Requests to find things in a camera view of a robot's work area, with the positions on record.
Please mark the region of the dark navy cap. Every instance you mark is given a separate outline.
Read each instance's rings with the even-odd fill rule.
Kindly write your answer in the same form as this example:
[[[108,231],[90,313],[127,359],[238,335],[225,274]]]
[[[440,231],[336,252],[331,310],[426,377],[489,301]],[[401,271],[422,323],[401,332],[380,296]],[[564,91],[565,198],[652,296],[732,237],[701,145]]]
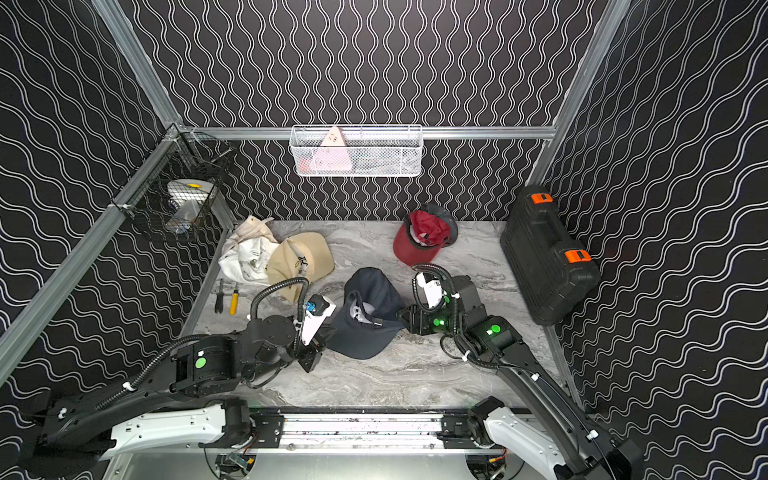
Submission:
[[[327,348],[356,360],[380,354],[405,328],[398,317],[406,304],[378,268],[357,270],[344,286],[344,304],[330,324]]]

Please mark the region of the tan cap with logo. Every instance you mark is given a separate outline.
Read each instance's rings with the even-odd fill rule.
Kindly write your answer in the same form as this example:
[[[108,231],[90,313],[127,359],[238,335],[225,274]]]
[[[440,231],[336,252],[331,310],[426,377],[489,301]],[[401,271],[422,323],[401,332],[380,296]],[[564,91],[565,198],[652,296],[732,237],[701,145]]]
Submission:
[[[266,273],[270,284],[294,277],[316,282],[334,269],[334,258],[326,239],[317,232],[304,232],[279,244],[270,256]]]

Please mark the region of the white cap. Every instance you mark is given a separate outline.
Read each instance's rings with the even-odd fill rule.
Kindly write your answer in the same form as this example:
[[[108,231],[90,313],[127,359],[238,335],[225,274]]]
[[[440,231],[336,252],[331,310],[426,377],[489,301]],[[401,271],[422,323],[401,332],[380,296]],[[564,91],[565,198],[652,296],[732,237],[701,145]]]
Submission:
[[[237,283],[266,284],[267,265],[278,246],[278,243],[264,236],[239,242],[229,238],[224,244],[218,264],[222,273]]]

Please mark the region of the cream cap with text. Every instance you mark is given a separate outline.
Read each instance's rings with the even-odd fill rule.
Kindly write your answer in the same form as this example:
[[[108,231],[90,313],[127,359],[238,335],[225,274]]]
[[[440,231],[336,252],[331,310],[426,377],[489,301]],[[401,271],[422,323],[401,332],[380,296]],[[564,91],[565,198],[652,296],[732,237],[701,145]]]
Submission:
[[[277,243],[277,240],[269,227],[269,223],[273,220],[273,217],[259,219],[253,215],[249,215],[234,229],[229,240],[238,244],[246,240],[263,237],[271,243]]]

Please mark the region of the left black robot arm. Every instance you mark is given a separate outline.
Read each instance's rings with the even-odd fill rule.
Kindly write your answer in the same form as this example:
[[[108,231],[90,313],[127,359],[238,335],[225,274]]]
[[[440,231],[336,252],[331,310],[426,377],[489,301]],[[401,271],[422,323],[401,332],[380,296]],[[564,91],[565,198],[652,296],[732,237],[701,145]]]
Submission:
[[[17,464],[32,475],[65,477],[88,470],[126,447],[150,440],[139,420],[192,415],[186,429],[209,445],[237,445],[253,435],[247,405],[230,400],[239,386],[258,390],[287,367],[310,372],[324,349],[317,334],[336,306],[307,293],[305,277],[257,293],[240,331],[192,334],[161,349],[138,374],[71,396],[44,395],[32,417],[39,431],[21,447]]]

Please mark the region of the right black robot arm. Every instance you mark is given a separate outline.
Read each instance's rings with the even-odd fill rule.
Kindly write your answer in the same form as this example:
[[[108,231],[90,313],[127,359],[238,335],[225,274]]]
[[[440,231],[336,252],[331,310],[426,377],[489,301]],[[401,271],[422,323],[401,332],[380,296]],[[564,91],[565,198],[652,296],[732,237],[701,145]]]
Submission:
[[[538,421],[532,427],[500,400],[477,404],[472,439],[505,448],[545,479],[639,479],[643,454],[599,426],[556,384],[509,321],[490,315],[467,276],[413,266],[415,303],[401,312],[410,332],[451,341],[456,359],[501,378]]]

